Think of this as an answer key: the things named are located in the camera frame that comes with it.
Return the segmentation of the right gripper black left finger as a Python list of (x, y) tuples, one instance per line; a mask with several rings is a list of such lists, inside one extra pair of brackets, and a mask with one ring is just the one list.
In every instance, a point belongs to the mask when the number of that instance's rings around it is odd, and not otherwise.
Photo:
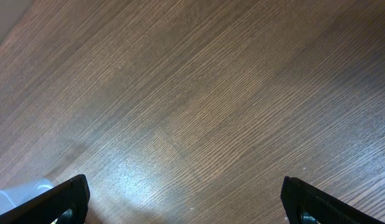
[(89, 200), (90, 190), (86, 176), (78, 174), (0, 215), (0, 224), (84, 224)]

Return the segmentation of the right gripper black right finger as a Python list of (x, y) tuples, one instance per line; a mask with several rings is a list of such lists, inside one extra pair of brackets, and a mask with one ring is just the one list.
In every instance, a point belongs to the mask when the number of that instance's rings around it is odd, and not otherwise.
[(284, 177), (281, 201), (290, 223), (384, 224), (296, 177)]

